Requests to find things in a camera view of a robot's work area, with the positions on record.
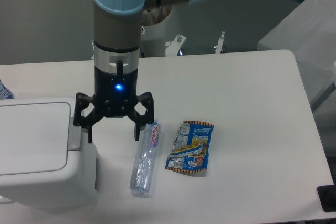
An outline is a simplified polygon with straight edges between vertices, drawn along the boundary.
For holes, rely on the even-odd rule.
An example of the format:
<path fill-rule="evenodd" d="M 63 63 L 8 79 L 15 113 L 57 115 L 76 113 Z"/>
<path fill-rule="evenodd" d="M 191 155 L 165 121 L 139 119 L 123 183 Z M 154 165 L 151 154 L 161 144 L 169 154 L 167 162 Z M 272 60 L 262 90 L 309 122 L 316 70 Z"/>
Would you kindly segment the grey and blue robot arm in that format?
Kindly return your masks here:
<path fill-rule="evenodd" d="M 103 118 L 128 117 L 134 138 L 154 122 L 150 92 L 136 94 L 143 13 L 155 8 L 200 0 L 92 0 L 94 75 L 92 96 L 76 94 L 74 125 L 92 134 Z"/>

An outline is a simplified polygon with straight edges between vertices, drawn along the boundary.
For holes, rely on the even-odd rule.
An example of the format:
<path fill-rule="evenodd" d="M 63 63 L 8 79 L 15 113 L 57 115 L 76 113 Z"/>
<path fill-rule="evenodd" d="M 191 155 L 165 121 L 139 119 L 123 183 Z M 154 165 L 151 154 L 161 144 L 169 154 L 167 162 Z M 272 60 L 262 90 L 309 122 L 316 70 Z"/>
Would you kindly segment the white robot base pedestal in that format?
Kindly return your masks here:
<path fill-rule="evenodd" d="M 142 58 L 165 56 L 166 23 L 173 6 L 143 11 L 140 53 Z"/>

